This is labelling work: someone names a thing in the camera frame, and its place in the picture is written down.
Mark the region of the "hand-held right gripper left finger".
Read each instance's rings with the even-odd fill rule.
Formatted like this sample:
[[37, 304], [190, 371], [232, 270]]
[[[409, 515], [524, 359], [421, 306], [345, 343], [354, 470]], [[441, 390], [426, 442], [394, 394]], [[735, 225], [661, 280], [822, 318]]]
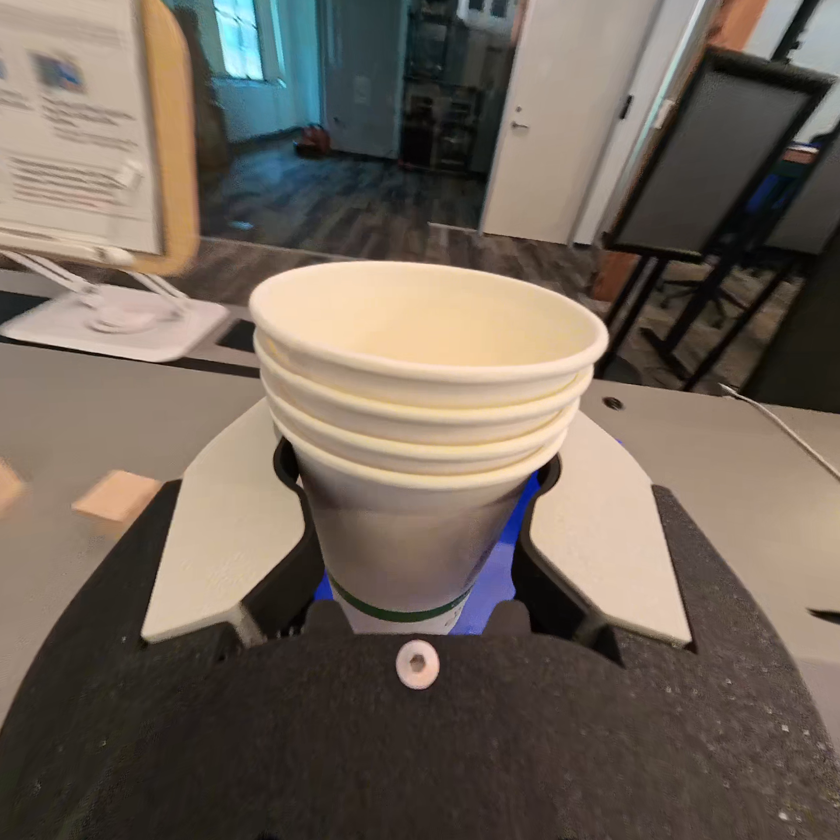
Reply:
[[278, 637], [306, 612], [322, 552], [294, 449], [266, 399], [185, 471], [141, 636], [148, 644], [230, 625], [243, 644]]

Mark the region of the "blue plastic bin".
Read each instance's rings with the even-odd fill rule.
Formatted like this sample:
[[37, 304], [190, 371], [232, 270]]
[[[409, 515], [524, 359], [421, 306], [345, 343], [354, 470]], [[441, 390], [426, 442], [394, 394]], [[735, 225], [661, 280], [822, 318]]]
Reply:
[[485, 565], [467, 597], [458, 604], [459, 612], [450, 612], [423, 620], [419, 623], [389, 623], [357, 611], [333, 591], [329, 577], [322, 577], [314, 600], [339, 603], [353, 622], [360, 621], [357, 632], [369, 634], [421, 634], [421, 635], [470, 635], [478, 636], [485, 630], [490, 615], [500, 602], [512, 600], [515, 587], [511, 579], [513, 553], [516, 547], [524, 513], [539, 487], [537, 474], [533, 473], [521, 490], [516, 507], [500, 533], [499, 540], [488, 555]]

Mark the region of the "black shelf rack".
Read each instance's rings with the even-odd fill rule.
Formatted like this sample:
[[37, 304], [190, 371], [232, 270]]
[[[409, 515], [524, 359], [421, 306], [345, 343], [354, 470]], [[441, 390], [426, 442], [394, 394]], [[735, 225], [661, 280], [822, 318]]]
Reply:
[[457, 12], [457, 2], [408, 5], [398, 155], [407, 169], [469, 172], [485, 98], [486, 43]]

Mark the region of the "white door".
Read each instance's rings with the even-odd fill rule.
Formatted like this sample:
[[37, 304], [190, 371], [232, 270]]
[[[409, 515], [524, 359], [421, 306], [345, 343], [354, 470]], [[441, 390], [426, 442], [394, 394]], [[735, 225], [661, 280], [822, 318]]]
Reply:
[[571, 242], [661, 4], [526, 3], [483, 235]]

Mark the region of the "printed instruction sheet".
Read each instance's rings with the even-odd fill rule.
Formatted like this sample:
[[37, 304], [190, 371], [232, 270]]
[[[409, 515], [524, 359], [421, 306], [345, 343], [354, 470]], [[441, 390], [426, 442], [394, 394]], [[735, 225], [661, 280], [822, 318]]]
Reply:
[[2, 246], [164, 252], [140, 2], [1, 2]]

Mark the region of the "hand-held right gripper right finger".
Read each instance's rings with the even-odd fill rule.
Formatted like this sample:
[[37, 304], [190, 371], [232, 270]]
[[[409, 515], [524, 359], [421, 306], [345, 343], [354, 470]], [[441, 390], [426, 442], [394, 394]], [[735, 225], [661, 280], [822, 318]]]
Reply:
[[537, 632], [585, 647], [614, 629], [692, 645], [651, 479], [625, 447], [577, 413], [518, 536], [518, 599]]

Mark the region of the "wooden cube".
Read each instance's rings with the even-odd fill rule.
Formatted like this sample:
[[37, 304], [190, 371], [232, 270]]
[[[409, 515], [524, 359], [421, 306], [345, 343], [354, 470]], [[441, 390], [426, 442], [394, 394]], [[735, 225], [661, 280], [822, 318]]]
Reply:
[[102, 526], [126, 529], [162, 488], [159, 480], [124, 470], [112, 470], [70, 509]]
[[25, 495], [28, 486], [17, 471], [1, 458], [1, 518], [6, 516]]

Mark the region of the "instruction sheet on stand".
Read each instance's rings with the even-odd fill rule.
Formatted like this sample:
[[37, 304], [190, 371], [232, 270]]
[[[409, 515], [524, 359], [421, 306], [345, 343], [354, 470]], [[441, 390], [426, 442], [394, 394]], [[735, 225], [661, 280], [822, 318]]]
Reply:
[[162, 2], [140, 2], [161, 190], [162, 255], [96, 248], [93, 256], [1, 246], [27, 277], [56, 296], [2, 324], [2, 338], [148, 363], [187, 356], [228, 318], [168, 277], [188, 268], [199, 243], [193, 76], [184, 35]]

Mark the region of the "dark panel on black stand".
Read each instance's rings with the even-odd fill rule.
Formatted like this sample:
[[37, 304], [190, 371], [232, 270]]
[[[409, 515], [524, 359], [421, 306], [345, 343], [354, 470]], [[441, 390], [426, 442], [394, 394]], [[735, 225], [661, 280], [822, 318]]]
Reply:
[[717, 256], [666, 336], [643, 330], [659, 359], [689, 384], [676, 347], [758, 241], [784, 188], [752, 213], [748, 205], [836, 83], [811, 68], [706, 48], [604, 236], [607, 250], [638, 262], [605, 316], [611, 328], [629, 302], [596, 379], [628, 366], [620, 350], [669, 265]]

